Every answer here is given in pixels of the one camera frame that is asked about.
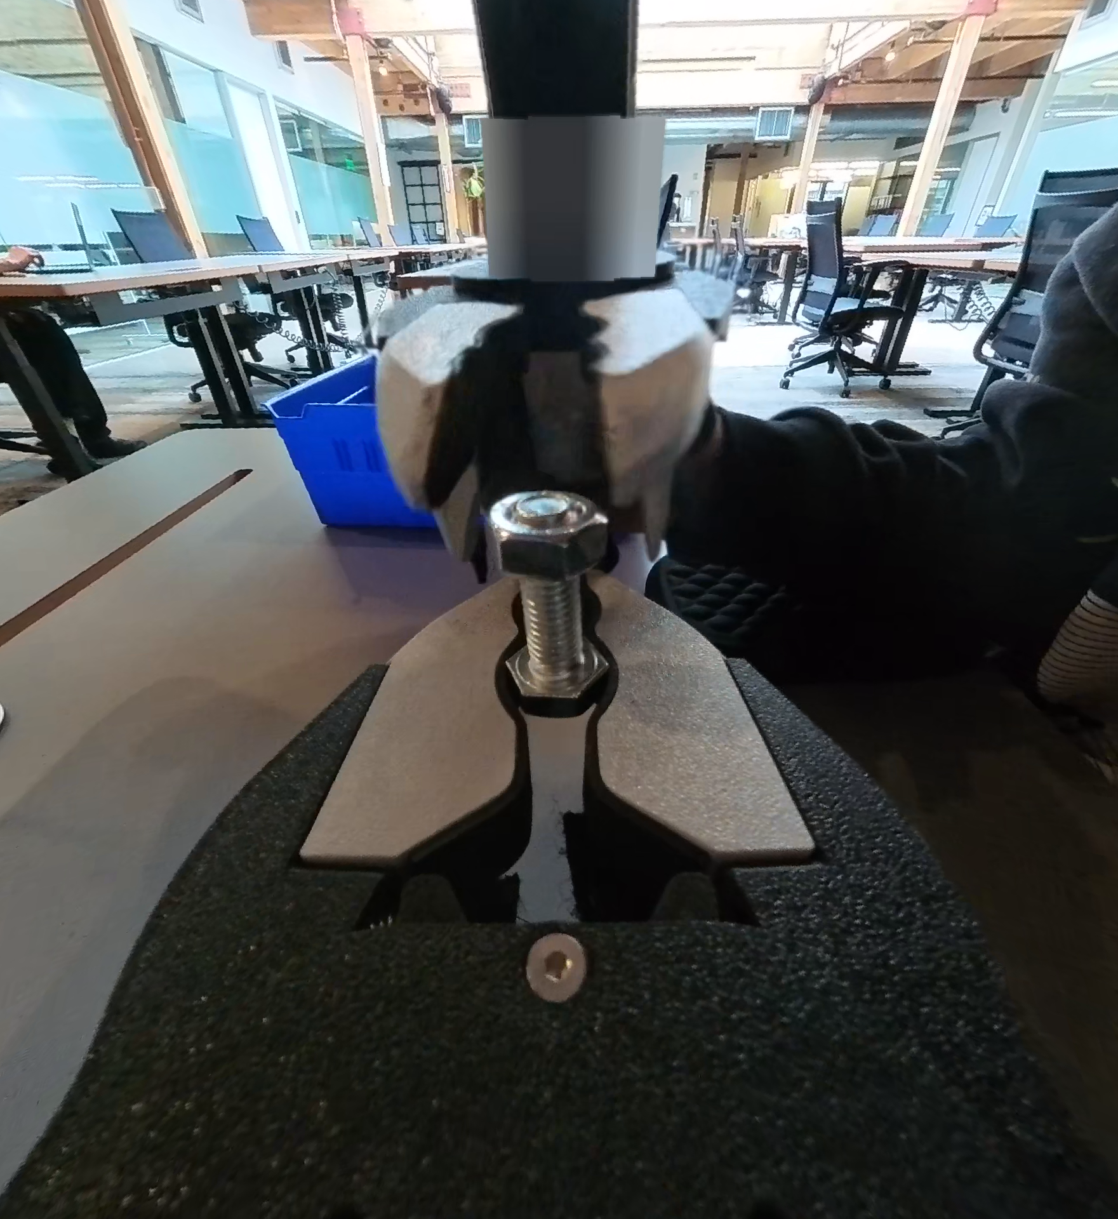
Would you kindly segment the blue plastic bin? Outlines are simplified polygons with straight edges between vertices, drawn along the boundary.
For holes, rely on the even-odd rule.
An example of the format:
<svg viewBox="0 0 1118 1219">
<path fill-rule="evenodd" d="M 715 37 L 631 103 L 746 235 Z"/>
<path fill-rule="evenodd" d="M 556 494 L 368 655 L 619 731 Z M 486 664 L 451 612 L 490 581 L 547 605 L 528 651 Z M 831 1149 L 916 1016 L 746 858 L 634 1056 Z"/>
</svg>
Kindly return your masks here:
<svg viewBox="0 0 1118 1219">
<path fill-rule="evenodd" d="M 265 407 L 323 525 L 436 531 L 406 504 L 386 463 L 368 352 L 270 397 Z"/>
</svg>

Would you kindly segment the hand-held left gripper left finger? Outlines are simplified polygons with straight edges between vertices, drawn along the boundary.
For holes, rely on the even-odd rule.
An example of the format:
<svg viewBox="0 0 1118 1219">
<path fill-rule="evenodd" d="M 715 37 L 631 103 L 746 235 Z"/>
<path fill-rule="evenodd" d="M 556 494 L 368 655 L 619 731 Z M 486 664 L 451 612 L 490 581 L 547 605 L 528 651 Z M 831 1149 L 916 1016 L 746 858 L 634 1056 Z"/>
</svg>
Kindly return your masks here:
<svg viewBox="0 0 1118 1219">
<path fill-rule="evenodd" d="M 517 727 L 497 689 L 516 586 L 486 585 L 391 658 L 309 830 L 310 866 L 400 867 L 505 797 Z"/>
</svg>

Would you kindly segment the silver hex nut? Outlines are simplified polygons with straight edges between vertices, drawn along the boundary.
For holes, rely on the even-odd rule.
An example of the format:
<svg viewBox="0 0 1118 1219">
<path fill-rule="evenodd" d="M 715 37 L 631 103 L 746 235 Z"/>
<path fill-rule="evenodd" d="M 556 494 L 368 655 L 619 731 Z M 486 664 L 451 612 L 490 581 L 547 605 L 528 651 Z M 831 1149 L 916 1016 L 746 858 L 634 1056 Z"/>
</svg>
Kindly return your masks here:
<svg viewBox="0 0 1118 1219">
<path fill-rule="evenodd" d="M 533 664 L 530 651 L 521 647 L 505 661 L 505 672 L 516 687 L 516 701 L 523 713 L 574 720 L 597 705 L 608 679 L 610 664 L 586 641 L 583 658 L 574 666 L 544 673 Z"/>
</svg>

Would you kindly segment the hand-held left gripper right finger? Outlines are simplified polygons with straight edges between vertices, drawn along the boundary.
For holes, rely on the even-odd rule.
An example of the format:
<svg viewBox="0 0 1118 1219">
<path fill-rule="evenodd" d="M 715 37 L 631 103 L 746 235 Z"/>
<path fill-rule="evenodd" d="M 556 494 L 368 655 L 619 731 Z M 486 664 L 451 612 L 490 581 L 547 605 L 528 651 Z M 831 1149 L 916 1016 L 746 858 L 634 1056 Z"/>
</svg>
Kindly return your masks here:
<svg viewBox="0 0 1118 1219">
<path fill-rule="evenodd" d="M 607 793 L 713 866 L 809 861 L 810 831 L 721 652 L 612 576 L 591 592 L 617 672 L 596 729 Z"/>
</svg>

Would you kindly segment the wooden office desk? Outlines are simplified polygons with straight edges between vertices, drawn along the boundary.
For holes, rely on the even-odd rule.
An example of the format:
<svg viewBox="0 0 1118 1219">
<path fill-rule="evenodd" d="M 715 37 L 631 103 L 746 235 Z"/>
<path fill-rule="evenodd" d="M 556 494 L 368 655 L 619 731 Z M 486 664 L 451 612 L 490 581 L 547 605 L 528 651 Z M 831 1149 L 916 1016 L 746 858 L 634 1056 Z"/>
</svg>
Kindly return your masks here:
<svg viewBox="0 0 1118 1219">
<path fill-rule="evenodd" d="M 889 379 L 930 373 L 929 368 L 902 357 L 932 272 L 967 278 L 1010 277 L 1016 273 L 1023 255 L 1023 246 L 1015 240 L 991 237 L 848 236 L 843 240 L 843 250 L 865 264 L 889 266 L 895 280 L 892 303 L 901 313 L 885 322 L 871 357 L 876 373 Z"/>
<path fill-rule="evenodd" d="M 223 306 L 236 302 L 246 280 L 258 280 L 273 297 L 288 297 L 310 343 L 324 344 L 319 313 L 307 289 L 326 285 L 333 270 L 349 270 L 353 250 L 234 254 L 103 266 L 87 272 L 15 270 L 0 260 L 0 297 L 61 306 L 72 302 L 100 327 L 138 320 L 183 316 L 201 346 L 199 362 L 217 419 L 194 430 L 273 429 L 270 414 L 251 395 L 249 377 L 235 348 Z"/>
</svg>

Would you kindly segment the black office chair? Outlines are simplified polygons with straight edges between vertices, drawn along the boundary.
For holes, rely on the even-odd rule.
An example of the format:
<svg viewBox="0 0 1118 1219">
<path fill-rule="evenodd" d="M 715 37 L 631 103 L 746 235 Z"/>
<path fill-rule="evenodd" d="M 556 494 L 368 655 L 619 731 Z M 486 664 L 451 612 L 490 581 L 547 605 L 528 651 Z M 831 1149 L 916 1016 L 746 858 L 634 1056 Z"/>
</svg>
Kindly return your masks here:
<svg viewBox="0 0 1118 1219">
<path fill-rule="evenodd" d="M 1026 378 L 1040 336 L 1042 306 L 1050 277 L 1073 242 L 1118 203 L 1118 166 L 1048 170 L 1033 200 L 1017 272 L 974 344 L 984 374 L 965 412 L 927 410 L 945 419 L 945 439 L 978 420 L 987 391 L 1002 379 Z"/>
<path fill-rule="evenodd" d="M 842 398 L 851 395 L 852 381 L 875 377 L 882 390 L 892 386 L 901 359 L 878 350 L 859 355 L 860 344 L 879 345 L 870 327 L 898 327 L 907 316 L 903 292 L 913 265 L 902 258 L 865 260 L 847 255 L 842 236 L 840 199 L 808 205 L 805 282 L 795 306 L 795 320 L 804 336 L 790 345 L 790 358 L 780 376 L 781 390 L 790 388 L 796 373 L 824 365 L 841 378 Z"/>
<path fill-rule="evenodd" d="M 187 263 L 193 258 L 192 250 L 162 211 L 113 208 L 110 214 L 140 263 Z M 235 348 L 249 357 L 241 360 L 245 373 L 268 386 L 292 388 L 295 379 L 288 374 L 288 369 L 263 367 L 259 341 L 270 334 L 274 326 L 246 308 L 241 288 L 237 289 L 236 302 L 231 305 L 226 317 Z"/>
</svg>

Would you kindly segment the person's right forearm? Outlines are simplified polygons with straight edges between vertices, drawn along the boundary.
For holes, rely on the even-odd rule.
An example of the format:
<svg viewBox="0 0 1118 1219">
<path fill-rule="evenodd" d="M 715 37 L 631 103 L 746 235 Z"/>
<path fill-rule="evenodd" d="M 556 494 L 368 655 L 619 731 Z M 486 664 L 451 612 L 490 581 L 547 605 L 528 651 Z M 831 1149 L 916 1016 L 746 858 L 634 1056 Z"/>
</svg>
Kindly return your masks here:
<svg viewBox="0 0 1118 1219">
<path fill-rule="evenodd" d="M 962 434 L 710 404 L 666 542 L 763 588 L 744 655 L 776 684 L 1030 678 L 1118 556 L 1118 203 L 1054 268 L 1029 374 Z"/>
</svg>

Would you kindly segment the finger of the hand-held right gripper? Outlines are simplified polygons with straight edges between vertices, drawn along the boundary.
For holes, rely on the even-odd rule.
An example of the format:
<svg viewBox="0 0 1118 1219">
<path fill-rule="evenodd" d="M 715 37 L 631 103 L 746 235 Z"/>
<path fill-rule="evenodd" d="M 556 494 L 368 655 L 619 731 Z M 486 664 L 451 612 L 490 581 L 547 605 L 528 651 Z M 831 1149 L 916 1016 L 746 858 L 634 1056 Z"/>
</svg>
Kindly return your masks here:
<svg viewBox="0 0 1118 1219">
<path fill-rule="evenodd" d="M 715 338 L 676 287 L 592 299 L 589 316 L 598 325 L 593 373 L 608 506 L 635 512 L 655 560 L 674 471 L 709 404 Z"/>
<path fill-rule="evenodd" d="M 377 425 L 409 506 L 486 578 L 481 523 L 495 494 L 533 471 L 523 376 L 526 293 L 419 293 L 377 330 Z"/>
</svg>

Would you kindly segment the black textured pad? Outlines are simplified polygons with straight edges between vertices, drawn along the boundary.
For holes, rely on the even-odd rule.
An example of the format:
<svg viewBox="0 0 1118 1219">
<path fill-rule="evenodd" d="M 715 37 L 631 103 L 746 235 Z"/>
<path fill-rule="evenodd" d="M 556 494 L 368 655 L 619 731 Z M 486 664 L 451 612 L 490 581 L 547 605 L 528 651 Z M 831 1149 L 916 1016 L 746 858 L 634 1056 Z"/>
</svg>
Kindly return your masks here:
<svg viewBox="0 0 1118 1219">
<path fill-rule="evenodd" d="M 650 569 L 644 592 L 728 658 L 765 664 L 790 642 L 790 598 L 747 571 L 666 556 Z"/>
</svg>

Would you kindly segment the silver hex bolt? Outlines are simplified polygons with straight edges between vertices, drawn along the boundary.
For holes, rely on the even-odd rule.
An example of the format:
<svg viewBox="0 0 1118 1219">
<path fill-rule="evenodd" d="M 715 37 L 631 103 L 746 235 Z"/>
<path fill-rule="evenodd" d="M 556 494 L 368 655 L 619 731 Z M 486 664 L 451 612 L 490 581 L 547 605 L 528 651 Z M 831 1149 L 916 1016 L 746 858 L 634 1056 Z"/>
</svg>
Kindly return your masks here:
<svg viewBox="0 0 1118 1219">
<path fill-rule="evenodd" d="M 583 658 L 583 579 L 608 543 L 608 519 L 570 491 L 505 495 L 488 515 L 498 566 L 517 583 L 525 645 L 536 668 L 554 672 Z"/>
</svg>

